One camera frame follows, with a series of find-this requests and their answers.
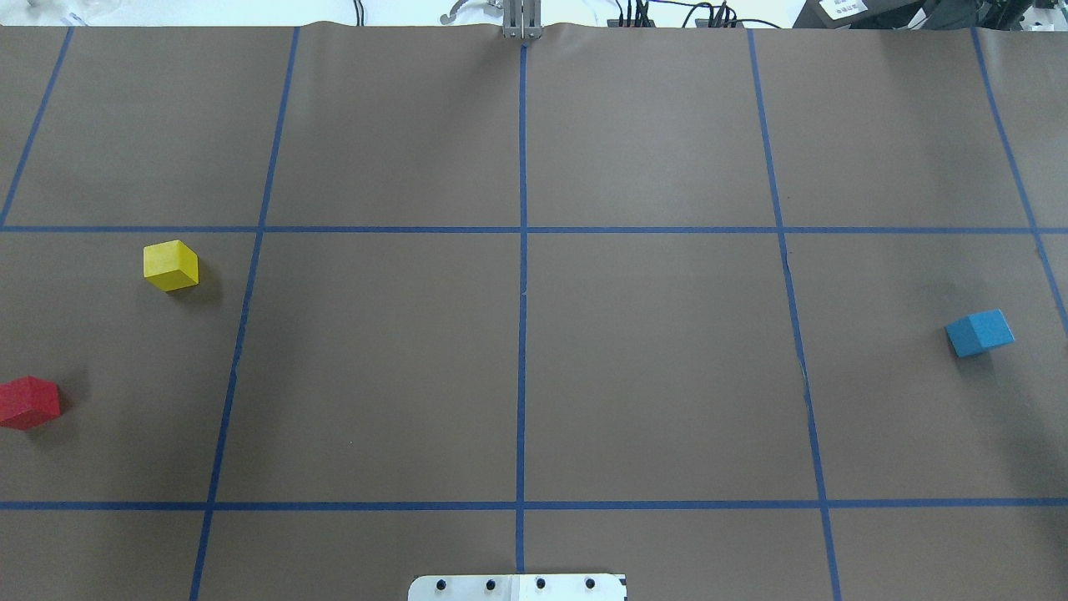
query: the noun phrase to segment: black cable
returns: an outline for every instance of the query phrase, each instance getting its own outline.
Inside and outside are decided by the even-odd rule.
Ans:
[[[681,2],[668,2],[668,3],[669,4],[682,4]],[[686,18],[682,19],[682,27],[684,28],[686,28],[686,26],[690,22],[690,17],[693,16],[693,12],[696,11],[697,9],[702,9],[702,7],[708,9],[708,20],[709,21],[712,20],[712,11],[714,11],[716,7],[712,6],[711,4],[709,4],[708,2],[698,2],[696,4],[684,4],[684,5],[685,6],[690,6],[690,12],[687,13],[686,14]]]
[[[737,22],[763,22],[764,25],[771,26],[771,27],[773,27],[775,29],[782,29],[778,25],[775,25],[775,23],[773,23],[771,21],[766,21],[764,19],[733,19],[733,20],[728,20],[728,21],[724,22],[723,27],[733,26],[734,23],[737,23]]]

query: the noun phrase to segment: white label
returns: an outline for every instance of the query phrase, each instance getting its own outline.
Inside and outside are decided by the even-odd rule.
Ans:
[[[832,20],[851,17],[867,10],[861,0],[819,0],[819,5]]]

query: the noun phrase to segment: red cube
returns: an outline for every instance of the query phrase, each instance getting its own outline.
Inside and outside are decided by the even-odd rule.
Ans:
[[[29,430],[60,416],[60,390],[32,376],[0,385],[0,426]]]

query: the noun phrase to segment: grid line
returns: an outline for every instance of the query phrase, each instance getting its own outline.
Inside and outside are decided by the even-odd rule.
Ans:
[[[524,501],[530,511],[718,511],[820,509],[819,500],[723,500],[723,501]],[[930,499],[831,499],[830,509],[920,509],[969,507],[1065,507],[1068,497],[930,497]],[[267,501],[217,502],[218,511],[336,511],[336,512],[406,512],[406,511],[515,511],[519,503],[512,501],[413,501],[413,502],[346,502],[346,501]],[[5,501],[0,511],[204,511],[201,502],[141,501]]]
[[[1053,275],[1053,267],[1050,265],[1050,257],[1046,254],[1046,244],[1042,243],[1042,236],[1038,230],[1038,221],[1035,219],[1035,211],[1027,197],[1027,189],[1023,185],[1023,177],[1020,175],[1020,168],[1016,163],[1016,155],[1012,153],[1012,144],[1008,141],[1008,133],[1002,123],[1001,111],[998,109],[998,100],[994,98],[994,89],[990,84],[990,74],[987,73],[987,61],[983,57],[983,43],[979,41],[979,30],[972,28],[972,44],[975,46],[975,58],[979,63],[979,74],[983,76],[983,86],[986,88],[987,101],[990,104],[990,114],[993,116],[994,125],[998,127],[998,136],[1001,138],[1002,147],[1005,149],[1005,158],[1008,160],[1009,170],[1012,171],[1012,180],[1016,183],[1016,190],[1020,194],[1020,203],[1023,211],[1027,216],[1027,223],[1031,225],[1031,233],[1035,238],[1035,248],[1038,250],[1038,257],[1042,262],[1042,270],[1046,272],[1046,281],[1050,284],[1050,291],[1053,294],[1053,304],[1056,305],[1057,315],[1061,317],[1061,328],[1068,336],[1068,313],[1065,312],[1064,299],[1061,297],[1061,288],[1057,280]]]
[[[0,225],[9,233],[348,233],[521,234],[511,225]],[[835,234],[835,235],[1065,235],[1068,227],[948,227],[869,225],[528,225],[531,235],[576,234]]]
[[[831,582],[831,595],[834,601],[842,601],[842,585],[838,580],[838,559],[834,552],[834,533],[831,527],[831,510],[827,504],[827,486],[823,483],[823,461],[819,454],[819,433],[816,428],[816,411],[812,404],[812,388],[808,385],[808,366],[804,358],[804,339],[801,337],[801,321],[798,318],[797,296],[794,292],[794,274],[790,272],[789,250],[786,247],[786,231],[783,222],[783,209],[779,201],[779,183],[775,178],[775,161],[771,153],[771,135],[768,131],[768,115],[764,107],[764,90],[760,84],[760,66],[757,60],[756,38],[753,30],[745,30],[749,39],[749,57],[753,69],[753,88],[756,93],[756,109],[760,121],[760,138],[764,142],[764,158],[768,170],[768,187],[771,192],[771,206],[775,215],[775,228],[779,237],[779,254],[783,265],[783,280],[786,285],[786,302],[790,311],[790,325],[794,330],[794,349],[798,363],[801,365],[801,379],[804,386],[804,405],[807,413],[808,446],[812,452],[812,465],[816,478],[816,494],[819,497],[819,516],[823,526],[823,545],[827,551],[827,567]]]
[[[285,82],[282,85],[282,99],[279,101],[278,121],[274,124],[274,138],[271,142],[270,160],[267,164],[267,176],[264,181],[263,202],[260,206],[260,224],[256,227],[256,239],[252,244],[252,257],[249,260],[249,275],[245,284],[245,297],[241,300],[241,317],[237,325],[237,339],[234,343],[234,357],[230,365],[230,380],[226,384],[226,399],[222,408],[222,418],[219,423],[219,440],[216,443],[215,461],[211,465],[211,479],[208,485],[207,504],[204,508],[204,521],[201,525],[200,543],[197,549],[197,563],[193,566],[192,583],[189,587],[189,600],[195,601],[200,596],[200,583],[204,574],[204,560],[207,556],[207,544],[211,534],[211,520],[215,515],[216,496],[219,492],[219,475],[222,472],[223,454],[226,450],[226,434],[230,429],[230,412],[234,407],[234,393],[237,390],[237,369],[241,362],[241,351],[245,345],[245,333],[249,323],[249,310],[252,304],[252,292],[256,283],[256,267],[260,263],[260,251],[263,247],[264,228],[267,223],[267,210],[270,208],[270,193],[274,183],[274,165],[278,161],[278,151],[282,143],[282,127],[285,124],[285,109],[288,105],[289,85],[293,83],[293,67],[297,60],[297,45],[300,42],[300,28],[293,28],[289,42],[289,61],[285,69]]]
[[[74,37],[74,28],[68,27],[66,35],[63,36],[63,45],[60,46],[60,53],[56,57],[56,64],[52,66],[52,74],[45,85],[45,93],[41,97],[41,106],[33,116],[33,124],[30,125],[30,133],[26,137],[26,144],[22,145],[22,154],[18,157],[18,165],[15,167],[15,174],[11,178],[11,186],[7,188],[7,195],[3,201],[3,208],[0,208],[0,226],[7,221],[7,213],[11,212],[11,205],[15,202],[15,192],[18,191],[18,183],[22,178],[22,170],[30,159],[30,151],[33,149],[33,141],[37,138],[37,129],[41,128],[41,121],[45,117],[45,109],[48,108],[48,100],[52,97],[52,90],[56,88],[56,80],[60,77],[60,69],[63,68],[63,60],[66,58],[67,48],[70,47],[70,39]]]
[[[519,47],[519,352],[516,391],[516,573],[527,570],[527,44]]]

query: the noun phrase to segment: yellow cube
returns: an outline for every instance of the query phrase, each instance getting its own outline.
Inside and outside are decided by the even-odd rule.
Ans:
[[[180,239],[145,246],[144,279],[163,291],[197,285],[200,281],[197,253]]]

